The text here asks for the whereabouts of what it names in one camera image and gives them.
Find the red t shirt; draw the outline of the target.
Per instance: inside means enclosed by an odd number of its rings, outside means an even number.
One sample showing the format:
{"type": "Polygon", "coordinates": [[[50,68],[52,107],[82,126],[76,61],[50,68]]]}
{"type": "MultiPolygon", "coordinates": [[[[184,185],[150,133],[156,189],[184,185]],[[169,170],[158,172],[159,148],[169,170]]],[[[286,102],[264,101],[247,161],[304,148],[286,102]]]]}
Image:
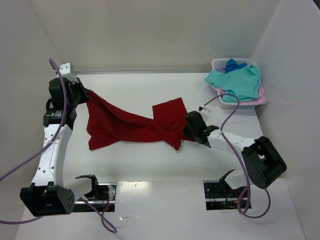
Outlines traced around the red t shirt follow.
{"type": "Polygon", "coordinates": [[[187,110],[182,98],[152,106],[153,118],[147,118],[112,105],[92,90],[88,93],[91,100],[86,103],[89,113],[86,130],[90,135],[88,146],[91,151],[120,141],[164,141],[177,151],[182,140],[195,141],[189,133],[184,133],[187,110]]]}

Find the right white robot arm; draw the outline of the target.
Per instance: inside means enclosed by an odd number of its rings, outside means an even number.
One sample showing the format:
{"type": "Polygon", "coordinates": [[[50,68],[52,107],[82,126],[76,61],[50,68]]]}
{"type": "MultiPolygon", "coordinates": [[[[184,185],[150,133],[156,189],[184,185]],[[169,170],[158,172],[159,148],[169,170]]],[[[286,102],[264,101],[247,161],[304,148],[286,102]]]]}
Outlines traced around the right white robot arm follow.
{"type": "Polygon", "coordinates": [[[189,112],[185,120],[187,135],[208,148],[235,154],[239,163],[244,165],[241,170],[232,169],[219,179],[220,188],[225,193],[251,185],[265,190],[287,171],[286,163],[269,138],[254,139],[225,131],[215,132],[219,127],[207,126],[198,111],[189,112]]]}

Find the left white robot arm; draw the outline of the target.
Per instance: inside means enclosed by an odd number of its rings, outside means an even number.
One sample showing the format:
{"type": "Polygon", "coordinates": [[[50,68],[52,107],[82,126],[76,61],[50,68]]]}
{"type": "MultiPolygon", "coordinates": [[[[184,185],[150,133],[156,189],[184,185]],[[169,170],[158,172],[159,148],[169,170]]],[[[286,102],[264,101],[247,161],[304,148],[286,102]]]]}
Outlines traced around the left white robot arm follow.
{"type": "Polygon", "coordinates": [[[79,78],[55,78],[49,82],[50,99],[43,116],[45,150],[29,187],[20,190],[20,199],[35,217],[69,215],[82,197],[89,200],[98,192],[95,175],[80,175],[64,183],[63,168],[69,139],[77,117],[76,107],[90,97],[79,78]]]}

